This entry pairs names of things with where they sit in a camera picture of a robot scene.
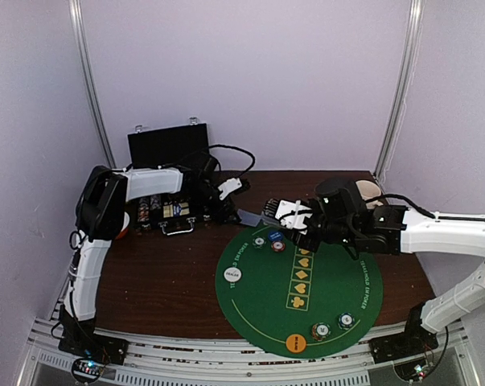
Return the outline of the deck of cards clear box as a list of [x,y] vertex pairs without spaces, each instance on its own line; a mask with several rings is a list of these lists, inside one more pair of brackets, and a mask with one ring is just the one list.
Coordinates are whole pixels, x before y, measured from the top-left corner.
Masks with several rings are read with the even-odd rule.
[[275,218],[274,214],[267,211],[262,211],[260,214],[257,214],[255,212],[238,209],[237,215],[240,217],[240,223],[245,226],[255,228],[260,224],[264,224],[272,227],[281,227],[280,222]]

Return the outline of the blue small blind button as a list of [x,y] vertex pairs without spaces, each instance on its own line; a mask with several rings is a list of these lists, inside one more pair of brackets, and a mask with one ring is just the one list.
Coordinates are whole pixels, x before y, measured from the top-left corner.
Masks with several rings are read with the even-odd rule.
[[276,241],[282,241],[283,237],[284,237],[283,234],[279,231],[271,231],[267,235],[267,238],[271,243]]

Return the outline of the green twenty chip stack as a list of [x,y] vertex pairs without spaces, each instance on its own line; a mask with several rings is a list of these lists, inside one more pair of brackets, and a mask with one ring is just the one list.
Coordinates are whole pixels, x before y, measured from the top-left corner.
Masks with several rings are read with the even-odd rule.
[[253,238],[253,247],[255,249],[263,249],[266,245],[266,239],[258,236]]

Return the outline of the white dealer button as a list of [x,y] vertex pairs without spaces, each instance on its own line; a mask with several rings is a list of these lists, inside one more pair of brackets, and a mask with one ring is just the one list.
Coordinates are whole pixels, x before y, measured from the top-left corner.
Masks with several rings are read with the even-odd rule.
[[242,272],[237,267],[231,266],[223,272],[223,277],[229,283],[236,283],[242,278]]

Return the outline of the orange big blind button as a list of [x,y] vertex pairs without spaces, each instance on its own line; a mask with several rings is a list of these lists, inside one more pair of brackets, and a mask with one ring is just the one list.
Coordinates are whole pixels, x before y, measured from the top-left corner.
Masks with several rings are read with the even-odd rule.
[[306,350],[306,338],[300,334],[292,334],[286,338],[286,349],[293,354],[299,354]]

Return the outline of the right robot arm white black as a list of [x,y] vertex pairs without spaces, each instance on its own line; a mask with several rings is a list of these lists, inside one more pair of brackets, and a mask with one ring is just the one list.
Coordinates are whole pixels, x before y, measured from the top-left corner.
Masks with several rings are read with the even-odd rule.
[[397,348],[415,354],[454,320],[485,305],[485,215],[431,212],[399,195],[400,205],[370,208],[355,181],[328,179],[315,188],[315,199],[278,204],[275,215],[286,235],[300,248],[316,251],[321,243],[343,246],[357,258],[361,252],[446,253],[483,258],[467,278],[444,294],[413,308]]

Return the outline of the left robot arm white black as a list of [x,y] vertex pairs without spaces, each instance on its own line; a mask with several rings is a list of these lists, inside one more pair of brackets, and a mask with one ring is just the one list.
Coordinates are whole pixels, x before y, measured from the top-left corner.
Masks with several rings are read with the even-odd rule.
[[101,337],[94,333],[96,296],[105,257],[113,241],[126,229],[125,205],[152,195],[189,191],[218,222],[238,221],[232,195],[245,188],[240,176],[221,183],[209,170],[185,166],[142,169],[110,169],[95,166],[76,205],[75,230],[69,237],[74,257],[68,270],[69,283],[60,307],[62,345],[72,346],[83,357],[94,356]]

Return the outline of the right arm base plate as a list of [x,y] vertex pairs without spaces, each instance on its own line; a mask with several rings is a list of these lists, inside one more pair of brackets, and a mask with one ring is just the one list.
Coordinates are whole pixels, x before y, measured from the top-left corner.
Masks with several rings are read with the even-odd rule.
[[384,363],[423,354],[425,349],[438,348],[436,334],[410,335],[401,332],[386,335],[369,341],[369,347],[375,363]]

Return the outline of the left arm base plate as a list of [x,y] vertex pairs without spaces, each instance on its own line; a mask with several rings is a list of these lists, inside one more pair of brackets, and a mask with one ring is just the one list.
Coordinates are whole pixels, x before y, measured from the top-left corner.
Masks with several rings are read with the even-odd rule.
[[58,345],[60,351],[75,356],[92,359],[102,364],[122,365],[125,361],[129,342],[125,339],[113,338],[104,335],[93,335],[91,339],[82,337],[73,339],[63,337]]

